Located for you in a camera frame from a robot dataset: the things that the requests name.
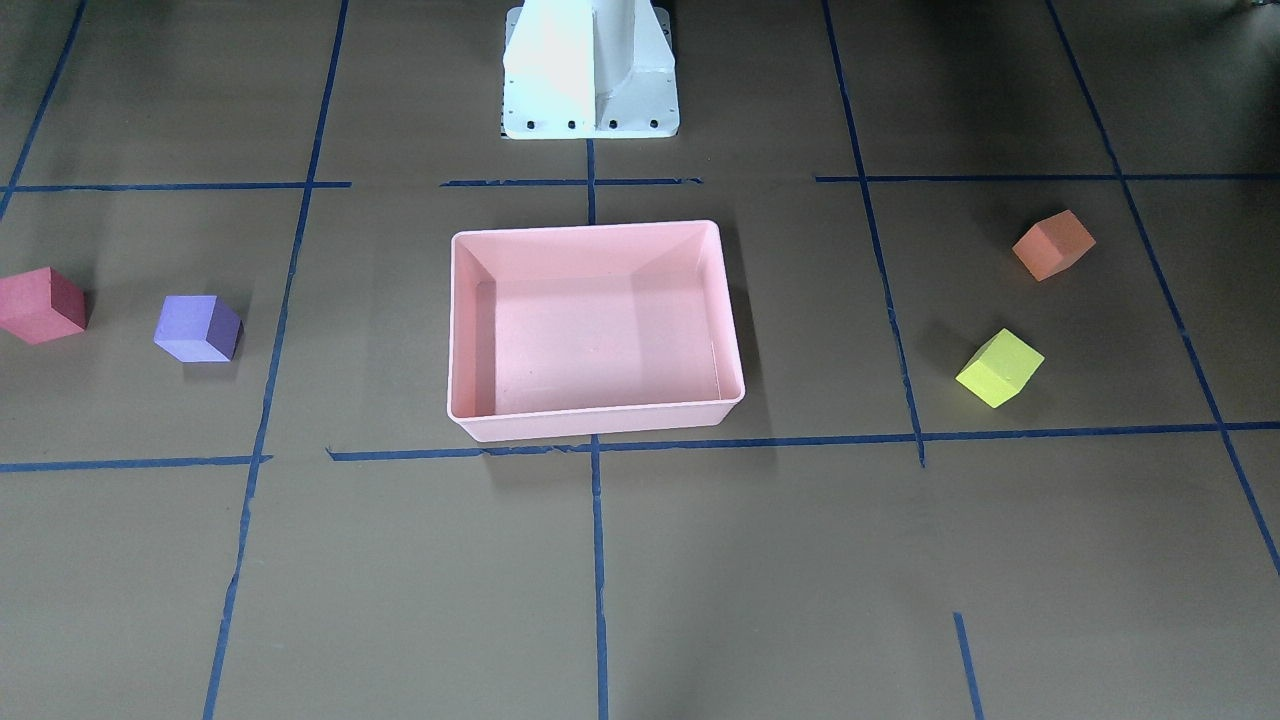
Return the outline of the yellow foam block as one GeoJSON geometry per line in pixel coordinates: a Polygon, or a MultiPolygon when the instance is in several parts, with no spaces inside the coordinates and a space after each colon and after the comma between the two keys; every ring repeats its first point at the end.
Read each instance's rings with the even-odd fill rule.
{"type": "Polygon", "coordinates": [[[1018,396],[1044,363],[1028,342],[1002,328],[983,343],[955,379],[988,407],[1018,396]]]}

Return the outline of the red foam block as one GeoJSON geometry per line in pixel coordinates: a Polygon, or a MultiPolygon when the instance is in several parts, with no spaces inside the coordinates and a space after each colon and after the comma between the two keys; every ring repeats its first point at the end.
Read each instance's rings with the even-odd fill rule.
{"type": "Polygon", "coordinates": [[[84,292],[51,266],[1,278],[1,328],[28,345],[86,331],[84,292]]]}

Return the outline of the pink plastic bin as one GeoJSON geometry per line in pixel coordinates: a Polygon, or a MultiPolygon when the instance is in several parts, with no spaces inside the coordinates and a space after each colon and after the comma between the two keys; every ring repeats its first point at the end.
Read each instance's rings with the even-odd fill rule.
{"type": "Polygon", "coordinates": [[[714,222],[452,238],[445,407],[475,441],[713,427],[745,393],[714,222]]]}

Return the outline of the orange foam block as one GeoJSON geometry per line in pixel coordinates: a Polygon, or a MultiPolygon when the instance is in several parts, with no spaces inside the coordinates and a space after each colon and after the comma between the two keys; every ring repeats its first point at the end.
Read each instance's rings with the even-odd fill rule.
{"type": "Polygon", "coordinates": [[[1012,246],[1012,252],[1041,282],[1066,270],[1094,246],[1094,236],[1076,214],[1064,210],[1032,225],[1012,246]]]}

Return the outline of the purple foam block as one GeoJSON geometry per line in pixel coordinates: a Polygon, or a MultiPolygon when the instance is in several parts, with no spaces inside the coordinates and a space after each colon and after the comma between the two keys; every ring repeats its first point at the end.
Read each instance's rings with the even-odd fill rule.
{"type": "Polygon", "coordinates": [[[241,328],[241,316],[216,295],[169,295],[154,343],[180,363],[230,363],[241,328]]]}

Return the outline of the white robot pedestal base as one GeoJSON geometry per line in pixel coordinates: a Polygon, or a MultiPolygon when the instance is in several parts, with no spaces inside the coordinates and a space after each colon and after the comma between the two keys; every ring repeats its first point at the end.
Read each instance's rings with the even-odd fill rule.
{"type": "Polygon", "coordinates": [[[506,14],[502,63],[507,138],[678,133],[671,17],[650,1],[525,1],[506,14]]]}

